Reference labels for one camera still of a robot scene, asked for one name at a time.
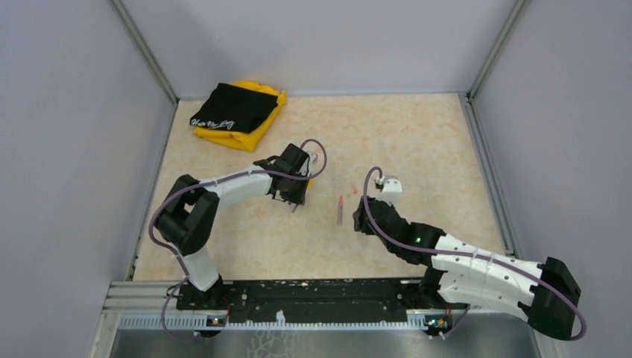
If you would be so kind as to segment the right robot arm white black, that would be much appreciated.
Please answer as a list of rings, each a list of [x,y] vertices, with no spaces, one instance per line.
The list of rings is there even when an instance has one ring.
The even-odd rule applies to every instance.
[[[582,339],[581,288],[564,261],[543,263],[495,254],[429,224],[408,222],[393,205],[363,196],[354,229],[377,236],[386,250],[426,267],[420,299],[428,307],[466,304],[507,313],[545,336]]]

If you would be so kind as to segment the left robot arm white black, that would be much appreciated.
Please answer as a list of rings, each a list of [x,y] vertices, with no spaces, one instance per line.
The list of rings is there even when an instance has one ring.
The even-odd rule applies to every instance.
[[[318,155],[292,143],[280,155],[253,162],[240,172],[206,181],[182,175],[157,209],[148,230],[183,268],[183,290],[196,307],[212,309],[224,297],[223,280],[212,261],[208,241],[219,211],[252,198],[301,206],[314,176]]]

